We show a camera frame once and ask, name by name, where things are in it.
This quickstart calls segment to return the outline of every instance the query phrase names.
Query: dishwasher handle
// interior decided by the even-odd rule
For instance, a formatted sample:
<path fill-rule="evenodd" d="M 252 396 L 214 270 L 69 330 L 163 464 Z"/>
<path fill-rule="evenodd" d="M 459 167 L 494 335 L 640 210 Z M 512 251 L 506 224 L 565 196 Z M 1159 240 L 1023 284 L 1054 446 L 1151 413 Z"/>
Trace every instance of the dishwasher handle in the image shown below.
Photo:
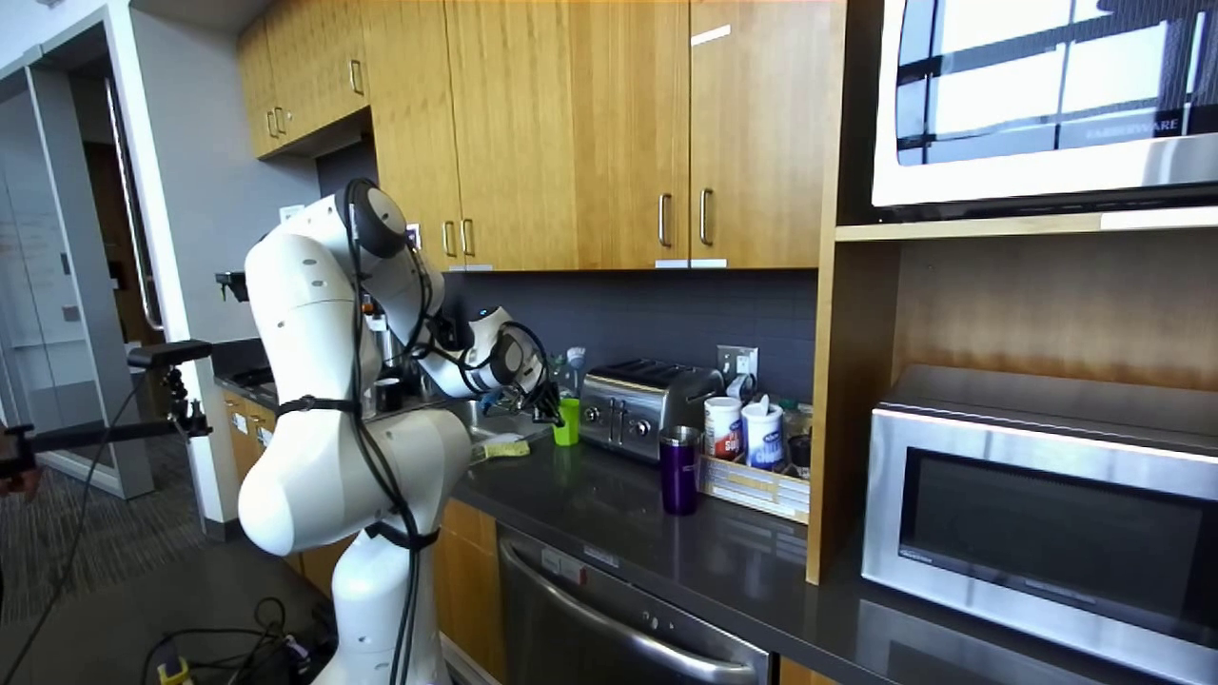
<path fill-rule="evenodd" d="M 634 648 L 635 654 L 662 662 L 667 670 L 692 676 L 692 682 L 754 682 L 758 670 L 745 662 L 716 662 L 716 658 L 700 658 L 700 654 L 684 654 L 648 633 L 635 633 L 634 623 L 605 615 L 592 604 L 583 604 L 577 592 L 568 592 L 565 586 L 547 581 L 541 566 L 535 566 L 530 558 L 523 558 L 514 552 L 512 540 L 498 543 L 504 562 L 523 572 L 536 591 L 545 591 L 560 607 L 568 607 L 577 620 L 615 635 L 619 644 Z"/>

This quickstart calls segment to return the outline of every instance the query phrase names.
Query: purple bottle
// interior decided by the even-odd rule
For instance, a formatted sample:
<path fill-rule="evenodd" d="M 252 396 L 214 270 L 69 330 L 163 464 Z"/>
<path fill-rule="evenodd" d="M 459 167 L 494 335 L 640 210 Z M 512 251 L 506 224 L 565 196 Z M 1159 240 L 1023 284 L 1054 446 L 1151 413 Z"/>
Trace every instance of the purple bottle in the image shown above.
<path fill-rule="evenodd" d="M 700 431 L 676 426 L 658 443 L 658 489 L 667 514 L 692 514 L 700 500 Z"/>

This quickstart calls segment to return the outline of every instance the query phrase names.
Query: dishwasher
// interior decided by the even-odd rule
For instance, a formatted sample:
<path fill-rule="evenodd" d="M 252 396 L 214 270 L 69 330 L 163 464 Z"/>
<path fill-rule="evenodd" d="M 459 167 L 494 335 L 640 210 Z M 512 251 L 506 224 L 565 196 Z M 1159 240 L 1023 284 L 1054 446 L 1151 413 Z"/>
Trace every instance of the dishwasher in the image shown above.
<path fill-rule="evenodd" d="M 772 685 L 772 654 L 526 531 L 498 529 L 514 685 Z"/>

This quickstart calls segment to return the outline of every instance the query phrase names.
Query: kitchen appliance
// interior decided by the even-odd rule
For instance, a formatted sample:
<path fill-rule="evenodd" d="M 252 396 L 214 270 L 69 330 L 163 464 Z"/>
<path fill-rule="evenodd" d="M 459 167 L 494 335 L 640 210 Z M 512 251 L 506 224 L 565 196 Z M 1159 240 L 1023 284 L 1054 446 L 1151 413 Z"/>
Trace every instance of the kitchen appliance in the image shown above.
<path fill-rule="evenodd" d="M 871 410 L 866 577 L 1218 682 L 1218 396 L 912 370 Z"/>
<path fill-rule="evenodd" d="M 772 654 L 605 573 L 560 548 L 498 529 L 512 682 L 768 685 Z"/>
<path fill-rule="evenodd" d="M 700 426 L 709 370 L 615 361 L 583 382 L 583 443 L 658 462 L 672 426 Z"/>
<path fill-rule="evenodd" d="M 1215 186 L 1218 0 L 882 0 L 871 204 L 1167 204 Z"/>

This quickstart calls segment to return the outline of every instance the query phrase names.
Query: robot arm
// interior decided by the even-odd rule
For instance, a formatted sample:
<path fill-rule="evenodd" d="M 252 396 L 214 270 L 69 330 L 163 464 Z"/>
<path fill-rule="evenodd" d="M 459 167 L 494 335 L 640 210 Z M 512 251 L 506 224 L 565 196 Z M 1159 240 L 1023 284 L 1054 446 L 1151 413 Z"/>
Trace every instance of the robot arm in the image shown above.
<path fill-rule="evenodd" d="M 442 276 L 370 184 L 277 224 L 244 270 L 284 403 L 240 526 L 277 555 L 360 531 L 334 566 L 339 654 L 322 682 L 442 682 L 428 543 L 471 443 L 452 410 L 375 396 L 384 370 L 414 366 L 448 398 L 514 393 L 553 410 L 545 349 L 506 307 L 442 314 Z"/>

